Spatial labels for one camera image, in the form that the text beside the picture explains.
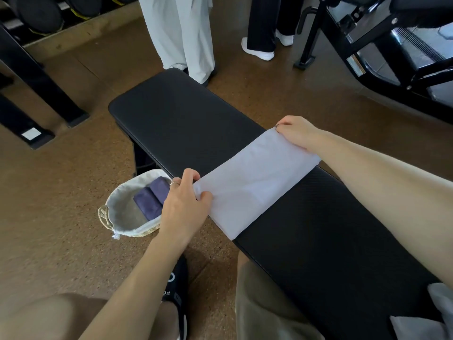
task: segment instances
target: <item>purple towel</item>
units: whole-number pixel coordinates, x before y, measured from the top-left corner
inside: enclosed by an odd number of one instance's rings
[[[148,186],[142,188],[134,195],[134,202],[148,221],[162,214],[162,204]]]
[[[156,198],[163,205],[170,191],[170,185],[168,183],[168,180],[160,176],[153,182],[149,183],[147,187],[151,189],[151,192],[154,193]]]

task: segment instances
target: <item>weight bench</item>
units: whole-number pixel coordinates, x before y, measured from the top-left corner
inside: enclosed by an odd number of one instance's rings
[[[265,129],[182,71],[144,81],[109,105],[134,144],[137,173],[201,176]],[[417,262],[336,178],[316,167],[234,243],[329,339],[395,339],[390,315],[441,321]]]
[[[337,22],[329,8],[340,1],[356,8]],[[296,68],[305,70],[314,61],[313,49],[322,31],[352,75],[365,87],[406,104],[416,110],[453,124],[453,109],[436,101],[431,86],[453,80],[453,57],[443,57],[410,29],[440,28],[453,22],[453,0],[391,0],[384,20],[353,41],[349,33],[366,15],[375,12],[385,0],[320,0],[319,7],[307,7],[300,16],[297,33],[301,34],[305,19],[315,14],[300,60]],[[401,41],[407,40],[432,61],[416,67]],[[374,43],[399,83],[379,76],[360,53]]]

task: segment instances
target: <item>white pants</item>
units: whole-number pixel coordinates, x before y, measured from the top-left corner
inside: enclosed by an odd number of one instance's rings
[[[188,68],[205,82],[214,69],[209,9],[212,0],[139,0],[164,69]]]

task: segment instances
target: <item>black pants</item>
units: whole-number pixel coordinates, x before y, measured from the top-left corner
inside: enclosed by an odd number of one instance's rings
[[[275,50],[275,29],[285,36],[296,33],[303,0],[252,0],[247,48]]]

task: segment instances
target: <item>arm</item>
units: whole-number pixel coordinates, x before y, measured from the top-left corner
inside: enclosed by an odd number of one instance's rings
[[[195,199],[192,183],[199,178],[187,169],[173,179],[180,185],[173,184],[165,200],[159,234],[80,340],[148,339],[168,277],[211,207],[211,193]]]
[[[453,183],[286,116],[277,131],[317,154],[427,269],[453,287]]]

